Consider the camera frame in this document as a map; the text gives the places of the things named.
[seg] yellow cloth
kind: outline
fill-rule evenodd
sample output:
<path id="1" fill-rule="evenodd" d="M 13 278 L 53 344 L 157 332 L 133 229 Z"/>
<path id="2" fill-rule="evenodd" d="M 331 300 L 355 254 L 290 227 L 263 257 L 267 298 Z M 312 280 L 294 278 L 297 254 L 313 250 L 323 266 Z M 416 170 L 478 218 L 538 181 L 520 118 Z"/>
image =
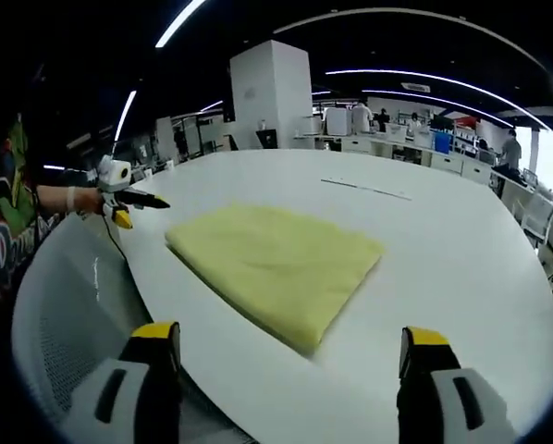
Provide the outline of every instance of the yellow cloth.
<path id="1" fill-rule="evenodd" d="M 301 353 L 314 352 L 383 252 L 361 233 L 263 206 L 222 208 L 166 240 L 227 302 Z"/>

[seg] cable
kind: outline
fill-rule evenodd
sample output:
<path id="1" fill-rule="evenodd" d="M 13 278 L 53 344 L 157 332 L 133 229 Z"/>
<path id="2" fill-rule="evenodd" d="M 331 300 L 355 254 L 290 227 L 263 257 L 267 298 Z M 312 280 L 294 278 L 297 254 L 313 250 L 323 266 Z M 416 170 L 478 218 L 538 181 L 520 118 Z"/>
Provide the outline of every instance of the cable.
<path id="1" fill-rule="evenodd" d="M 120 249 L 120 247 L 118 246 L 117 242 L 114 240 L 114 238 L 112 237 L 112 233 L 110 232 L 110 227 L 108 227 L 108 222 L 106 221 L 106 217 L 104 215 L 102 215 L 102 220 L 104 221 L 104 225 L 106 225 L 106 231 L 108 232 L 108 237 L 110 238 L 110 240 L 112 241 L 112 243 L 114 243 L 115 247 L 117 247 L 118 249 L 118 252 L 120 254 L 122 254 L 122 257 L 125 258 L 125 262 L 128 264 L 129 263 L 129 259 L 127 259 L 127 256 L 125 256 L 124 252 Z"/>

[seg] round table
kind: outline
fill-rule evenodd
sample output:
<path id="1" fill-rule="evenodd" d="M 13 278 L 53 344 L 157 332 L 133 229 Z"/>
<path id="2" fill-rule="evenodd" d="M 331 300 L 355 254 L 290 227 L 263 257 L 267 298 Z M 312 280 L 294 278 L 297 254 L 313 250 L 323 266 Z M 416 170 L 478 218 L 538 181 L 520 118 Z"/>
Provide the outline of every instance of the round table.
<path id="1" fill-rule="evenodd" d="M 483 185 L 363 154 L 271 150 L 211 154 L 135 188 L 171 204 L 132 211 L 134 229 L 121 230 L 147 309 L 180 322 L 185 370 L 264 444 L 397 442 L 406 326 L 446 336 L 461 366 L 505 400 L 519 433 L 553 396 L 552 293 L 529 241 Z M 234 202 L 318 216 L 387 249 L 311 359 L 239 315 L 166 247 L 171 226 Z"/>

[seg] blue container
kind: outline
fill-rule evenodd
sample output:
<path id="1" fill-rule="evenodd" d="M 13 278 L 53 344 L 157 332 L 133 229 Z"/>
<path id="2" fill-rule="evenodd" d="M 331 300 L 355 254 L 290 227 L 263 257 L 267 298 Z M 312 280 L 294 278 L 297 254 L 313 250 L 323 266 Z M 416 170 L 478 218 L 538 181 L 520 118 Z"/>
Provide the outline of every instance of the blue container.
<path id="1" fill-rule="evenodd" d="M 443 154 L 449 154 L 451 145 L 451 134 L 446 132 L 435 132 L 435 151 Z"/>

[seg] black ceiling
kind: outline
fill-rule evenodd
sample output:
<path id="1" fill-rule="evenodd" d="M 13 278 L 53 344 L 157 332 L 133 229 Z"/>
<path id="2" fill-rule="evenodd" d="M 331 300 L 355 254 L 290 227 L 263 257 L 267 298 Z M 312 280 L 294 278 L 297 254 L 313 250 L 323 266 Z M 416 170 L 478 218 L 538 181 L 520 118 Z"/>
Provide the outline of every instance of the black ceiling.
<path id="1" fill-rule="evenodd" d="M 13 71 L 5 78 L 23 86 L 26 93 L 19 96 L 24 97 L 24 107 L 39 110 L 36 114 L 44 125 L 65 142 L 90 129 L 116 125 L 133 89 L 138 93 L 126 122 L 127 134 L 155 117 L 196 111 L 225 98 L 229 59 L 270 38 L 308 51 L 314 88 L 327 88 L 340 96 L 356 95 L 363 88 L 401 91 L 402 81 L 412 81 L 431 86 L 431 95 L 488 112 L 510 108 L 436 80 L 388 74 L 325 75 L 332 69 L 390 68 L 466 81 L 522 106 L 553 105 L 546 73 L 538 65 L 480 31 L 438 18 L 361 14 L 272 33 L 332 10 L 415 8 L 462 16 L 495 31 L 553 71 L 553 6 L 207 0 L 166 47 L 155 49 L 167 25 L 189 1 L 84 0 L 70 6 L 26 2 L 31 6 L 21 4 L 14 12 L 10 7 L 4 15 L 9 38 L 1 63 Z M 38 80 L 31 83 L 39 66 L 43 69 Z"/>

